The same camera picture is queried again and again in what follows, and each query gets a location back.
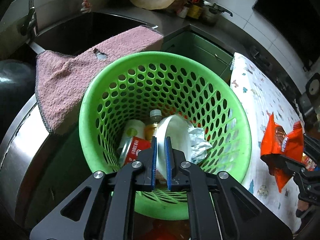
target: bottle cap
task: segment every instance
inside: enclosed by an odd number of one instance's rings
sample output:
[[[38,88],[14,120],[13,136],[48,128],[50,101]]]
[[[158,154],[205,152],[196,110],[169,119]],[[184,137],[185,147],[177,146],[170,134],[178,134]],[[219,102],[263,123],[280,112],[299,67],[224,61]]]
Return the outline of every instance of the bottle cap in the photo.
[[[153,117],[153,116],[156,116],[156,115],[162,115],[161,114],[161,110],[155,109],[155,110],[150,111],[150,117]]]

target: green cabinet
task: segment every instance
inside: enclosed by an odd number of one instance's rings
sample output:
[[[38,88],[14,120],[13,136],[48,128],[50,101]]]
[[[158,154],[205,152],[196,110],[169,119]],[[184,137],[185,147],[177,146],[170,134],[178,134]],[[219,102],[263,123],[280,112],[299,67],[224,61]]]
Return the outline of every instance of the green cabinet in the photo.
[[[165,42],[161,50],[193,59],[215,72],[225,82],[230,81],[230,64],[233,57],[195,33],[180,33]]]

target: pink towel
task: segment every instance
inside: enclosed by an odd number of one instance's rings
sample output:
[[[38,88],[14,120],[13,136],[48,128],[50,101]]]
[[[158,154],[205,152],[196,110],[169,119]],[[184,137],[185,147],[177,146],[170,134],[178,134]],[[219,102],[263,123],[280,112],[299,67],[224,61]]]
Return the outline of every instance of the pink towel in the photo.
[[[46,50],[37,57],[36,99],[50,133],[64,134],[78,122],[81,101],[91,80],[113,61],[141,51],[160,50],[163,36],[139,26],[72,57]],[[97,52],[106,54],[98,59]]]

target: white patterned cloth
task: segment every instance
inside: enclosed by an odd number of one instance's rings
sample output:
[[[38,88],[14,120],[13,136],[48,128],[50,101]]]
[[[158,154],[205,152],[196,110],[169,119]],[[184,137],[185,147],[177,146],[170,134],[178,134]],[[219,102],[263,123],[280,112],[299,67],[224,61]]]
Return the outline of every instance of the white patterned cloth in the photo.
[[[301,224],[295,215],[298,186],[290,179],[279,193],[275,177],[269,174],[268,166],[260,160],[260,145],[272,112],[275,122],[287,134],[300,119],[283,94],[254,63],[235,53],[232,68],[230,87],[247,114],[252,136],[250,165],[242,185],[295,232]]]

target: orange snack bag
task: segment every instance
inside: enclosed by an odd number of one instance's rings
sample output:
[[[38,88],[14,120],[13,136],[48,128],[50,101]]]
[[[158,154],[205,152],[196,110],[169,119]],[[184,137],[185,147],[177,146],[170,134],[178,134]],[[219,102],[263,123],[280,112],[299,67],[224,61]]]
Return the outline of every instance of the orange snack bag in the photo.
[[[264,156],[270,154],[283,154],[291,159],[301,162],[303,145],[303,131],[299,121],[293,125],[293,131],[286,135],[282,126],[275,123],[274,115],[272,114],[270,116],[261,142],[260,158],[268,165],[270,175],[275,176],[280,193],[291,176],[285,174],[281,169],[274,167],[270,158],[264,158]]]

